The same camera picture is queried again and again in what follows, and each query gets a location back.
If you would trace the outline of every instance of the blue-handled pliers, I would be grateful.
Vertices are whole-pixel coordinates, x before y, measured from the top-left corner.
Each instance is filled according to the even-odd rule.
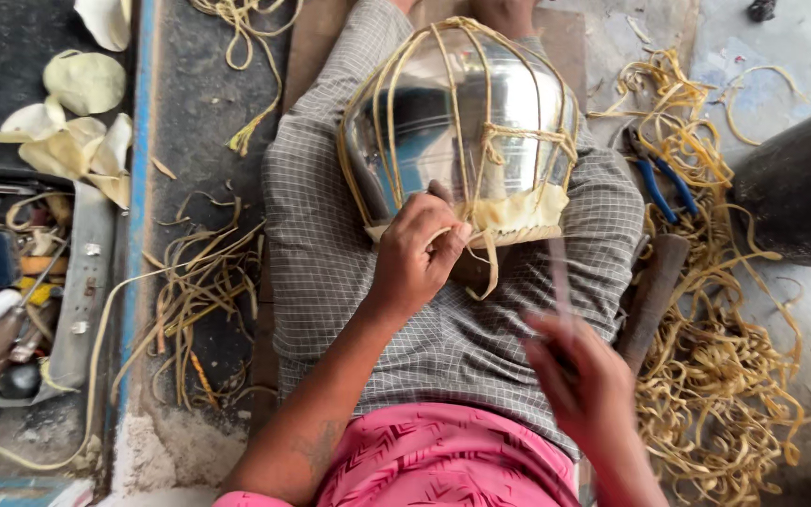
[[[696,216],[698,210],[696,209],[696,203],[693,202],[693,197],[690,195],[690,189],[687,183],[672,170],[666,161],[658,155],[652,154],[650,150],[640,142],[640,133],[635,127],[630,126],[626,128],[624,135],[625,144],[627,144],[632,153],[637,156],[637,160],[634,161],[634,164],[643,177],[643,185],[646,186],[646,190],[650,193],[652,201],[659,207],[659,211],[665,215],[665,219],[671,224],[678,223],[678,216],[671,210],[669,203],[665,201],[665,198],[662,197],[661,192],[659,192],[659,186],[656,184],[656,175],[652,170],[650,161],[653,161],[656,167],[659,168],[659,171],[674,183],[675,188],[678,189],[678,195],[684,203],[684,207],[687,208],[688,213]]]

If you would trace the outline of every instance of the pink shirt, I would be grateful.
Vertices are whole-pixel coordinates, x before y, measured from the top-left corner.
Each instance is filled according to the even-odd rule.
[[[352,420],[316,507],[574,507],[569,458],[520,424],[446,403],[408,403]],[[213,507],[288,507],[230,492]]]

